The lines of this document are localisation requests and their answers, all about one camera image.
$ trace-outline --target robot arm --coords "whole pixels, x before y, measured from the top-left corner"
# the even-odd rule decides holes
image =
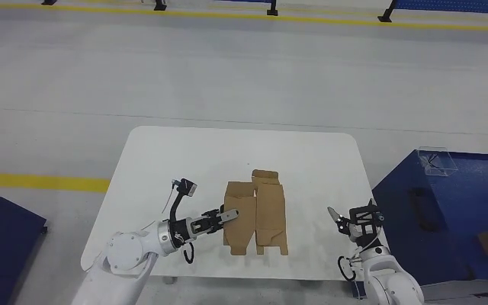
[[[419,284],[408,272],[403,270],[390,250],[378,239],[384,220],[379,208],[370,201],[368,206],[357,207],[349,211],[351,219],[328,208],[339,232],[349,236],[352,242],[362,247],[356,252],[350,263],[360,262],[364,269],[364,289],[370,304],[373,305],[421,305],[424,296]],[[355,280],[355,273],[347,281]]]
[[[191,243],[199,235],[211,234],[223,228],[223,224],[238,216],[237,210],[210,210],[196,219],[176,220],[176,209],[181,199],[192,196],[197,185],[182,179],[174,181],[178,196],[172,205],[170,219],[155,221],[147,230],[115,233],[104,250],[95,259],[72,305],[134,305],[159,256],[166,257],[178,251],[185,243]],[[193,262],[193,253],[188,258]],[[128,271],[144,264],[135,276],[120,275],[113,270]]]

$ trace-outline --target floor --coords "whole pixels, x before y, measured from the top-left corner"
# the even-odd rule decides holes
[[[488,153],[486,32],[37,10],[0,28],[0,172],[110,178],[139,125],[349,133],[371,187],[419,146]],[[69,303],[103,194],[0,195],[50,222],[15,303]],[[190,278],[139,303],[249,301],[360,303],[342,283]]]

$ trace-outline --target white table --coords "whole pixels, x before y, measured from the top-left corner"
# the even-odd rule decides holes
[[[192,265],[178,252],[160,258],[152,275],[342,280],[337,258],[351,254],[355,245],[337,231],[327,207],[348,215],[350,208],[366,205],[372,197],[356,142],[344,133],[134,129],[87,241],[83,269],[114,232],[139,230],[154,219],[169,218],[175,197],[163,215],[161,210],[173,178],[198,184],[194,196],[181,201],[176,215],[181,219],[218,208],[227,182],[251,181],[253,169],[279,172],[290,254],[265,248],[264,255],[256,255],[252,237],[248,255],[231,256],[219,231],[194,242]]]

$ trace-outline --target flattened cardboard box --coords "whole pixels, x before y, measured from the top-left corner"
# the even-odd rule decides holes
[[[282,255],[288,255],[284,192],[277,172],[255,169],[252,182],[229,182],[224,210],[233,208],[239,216],[223,226],[223,244],[230,246],[231,255],[245,255],[254,232],[259,255],[265,246],[278,246]]]
[[[231,255],[246,255],[247,245],[255,232],[256,197],[251,182],[227,183],[223,210],[237,209],[239,216],[223,225],[223,244],[230,246]]]
[[[283,185],[261,183],[256,206],[256,251],[265,254],[265,246],[280,247],[288,255],[287,223]]]

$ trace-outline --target blue cabinet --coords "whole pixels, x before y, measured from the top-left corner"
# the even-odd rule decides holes
[[[46,220],[0,197],[0,304],[7,304]]]
[[[431,176],[414,150],[373,190],[391,252],[421,285],[488,279],[488,155],[451,157],[454,174]]]

